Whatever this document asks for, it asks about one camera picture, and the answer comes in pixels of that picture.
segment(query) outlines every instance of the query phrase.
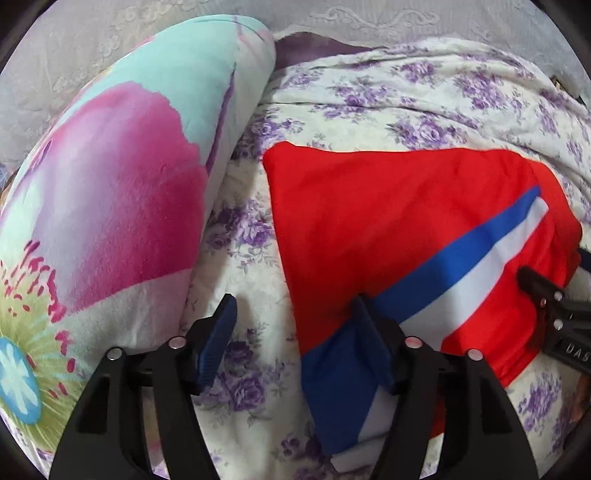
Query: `bedsheet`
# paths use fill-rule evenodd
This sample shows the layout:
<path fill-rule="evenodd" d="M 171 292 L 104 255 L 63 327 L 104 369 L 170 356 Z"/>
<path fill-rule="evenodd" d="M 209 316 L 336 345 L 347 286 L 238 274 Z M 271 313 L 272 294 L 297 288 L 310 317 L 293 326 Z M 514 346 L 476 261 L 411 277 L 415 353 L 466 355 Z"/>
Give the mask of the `bedsheet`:
<path fill-rule="evenodd" d="M 429 39 L 276 72 L 229 163 L 183 313 L 186 330 L 224 293 L 238 300 L 214 386 L 193 399 L 221 478 L 352 480 L 370 472 L 338 474 L 314 436 L 260 162 L 266 149 L 283 140 L 335 151 L 508 148 L 552 169 L 589 245 L 590 132 L 588 111 L 537 67 L 471 41 Z M 578 272 L 569 290 L 588 298 L 589 277 Z M 508 388 L 540 473 L 561 452 L 577 378 L 539 355 Z M 154 469 L 167 477 L 150 408 L 145 421 Z M 436 470 L 441 440 L 431 441 L 423 475 Z M 48 471 L 47 452 L 28 455 Z"/>

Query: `red garment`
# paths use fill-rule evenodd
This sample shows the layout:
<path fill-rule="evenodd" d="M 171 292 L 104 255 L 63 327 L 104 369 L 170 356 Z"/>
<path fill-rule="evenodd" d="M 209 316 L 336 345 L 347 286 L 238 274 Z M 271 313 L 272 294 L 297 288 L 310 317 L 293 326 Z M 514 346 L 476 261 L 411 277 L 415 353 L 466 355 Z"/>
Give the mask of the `red garment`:
<path fill-rule="evenodd" d="M 533 187 L 548 214 L 474 314 L 441 349 L 480 348 L 508 385 L 538 353 L 535 308 L 517 286 L 529 265 L 565 286 L 582 229 L 543 164 L 508 150 L 333 153 L 282 142 L 264 155 L 300 352 L 327 341 L 358 293 L 378 297 Z"/>

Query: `tricolor fabric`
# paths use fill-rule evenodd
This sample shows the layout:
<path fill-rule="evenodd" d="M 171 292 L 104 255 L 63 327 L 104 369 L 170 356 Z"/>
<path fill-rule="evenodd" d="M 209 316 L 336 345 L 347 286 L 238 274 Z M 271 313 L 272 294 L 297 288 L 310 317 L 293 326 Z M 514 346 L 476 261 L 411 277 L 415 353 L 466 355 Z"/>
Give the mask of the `tricolor fabric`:
<path fill-rule="evenodd" d="M 333 153 L 282 142 L 264 166 L 325 453 L 379 453 L 396 408 L 389 359 L 350 309 L 359 293 L 434 349 L 481 350 L 505 386 L 539 352 L 517 269 L 565 286 L 582 234 L 545 165 L 508 150 Z"/>

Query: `bed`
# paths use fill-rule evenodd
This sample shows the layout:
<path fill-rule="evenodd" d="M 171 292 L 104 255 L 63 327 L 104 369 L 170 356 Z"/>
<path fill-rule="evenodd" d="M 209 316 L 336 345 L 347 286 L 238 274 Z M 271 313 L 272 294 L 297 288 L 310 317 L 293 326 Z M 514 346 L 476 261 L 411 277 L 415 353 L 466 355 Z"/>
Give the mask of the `bed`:
<path fill-rule="evenodd" d="M 92 55 L 82 53 L 83 43 L 92 49 L 92 40 L 80 42 L 78 56 L 55 57 L 56 64 L 45 63 L 51 57 L 51 37 L 39 57 L 22 53 L 30 53 L 48 31 L 60 32 L 63 45 L 69 33 L 54 29 L 72 15 L 90 24 L 79 2 L 67 0 L 40 18 L 7 64 L 0 76 L 0 161 L 6 177 L 95 72 L 88 68 L 98 73 L 128 50 L 127 45 L 131 48 L 150 30 L 176 23 L 182 15 L 223 8 L 210 2 L 151 2 L 140 9 L 107 4 L 101 3 L 101 11 L 114 20 L 103 23 L 109 28 L 99 33 L 99 55 L 86 70 L 71 64 L 64 68 L 59 62 L 88 64 Z M 566 40 L 537 7 L 514 1 L 504 8 L 492 12 L 466 5 L 469 21 L 446 19 L 442 6 L 418 11 L 400 5 L 397 14 L 388 14 L 388 21 L 380 17 L 387 10 L 377 5 L 360 11 L 314 5 L 310 12 L 315 13 L 305 18 L 288 7 L 277 18 L 259 15 L 283 38 L 277 44 L 278 68 L 232 155 L 183 314 L 188 329 L 194 319 L 210 314 L 224 293 L 234 294 L 239 303 L 238 326 L 217 380 L 194 398 L 221 478 L 320 480 L 370 474 L 367 468 L 335 470 L 319 448 L 301 392 L 297 335 L 261 164 L 263 153 L 274 144 L 289 141 L 333 151 L 507 148 L 552 169 L 583 225 L 583 246 L 591 246 L 591 116 L 582 105 L 591 99 L 591 82 Z M 504 28 L 493 28 L 500 25 Z M 516 25 L 527 28 L 517 34 Z M 303 33 L 288 36 L 299 31 Z M 532 34 L 529 40 L 524 32 Z M 536 35 L 548 40 L 546 51 L 535 48 L 531 39 Z M 564 53 L 561 62 L 551 55 L 556 51 Z M 42 57 L 43 78 L 22 82 L 31 62 Z M 69 77 L 57 76 L 68 71 Z M 558 76 L 570 95 L 558 91 L 549 76 Z M 36 98 L 33 89 L 41 92 Z M 590 287 L 590 278 L 577 273 L 570 289 L 573 296 L 588 299 Z M 562 453 L 577 379 L 572 369 L 540 355 L 508 390 L 540 475 Z M 145 402 L 150 401 L 147 391 Z M 153 417 L 147 415 L 145 421 L 155 428 Z M 47 476 L 51 452 L 26 442 L 14 425 L 7 425 L 29 460 Z M 157 436 L 152 438 L 152 466 L 166 478 Z M 441 437 L 432 441 L 423 475 L 436 470 L 440 445 Z"/>

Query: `pillowcase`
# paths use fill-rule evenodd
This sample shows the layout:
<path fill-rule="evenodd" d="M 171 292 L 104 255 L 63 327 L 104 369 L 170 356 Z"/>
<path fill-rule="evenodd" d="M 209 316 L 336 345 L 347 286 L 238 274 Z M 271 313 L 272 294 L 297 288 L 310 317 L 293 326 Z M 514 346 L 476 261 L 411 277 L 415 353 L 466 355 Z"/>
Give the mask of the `pillowcase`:
<path fill-rule="evenodd" d="M 0 409 L 46 452 L 111 346 L 178 334 L 230 154 L 273 70 L 258 21 L 175 25 L 88 84 L 0 213 Z"/>

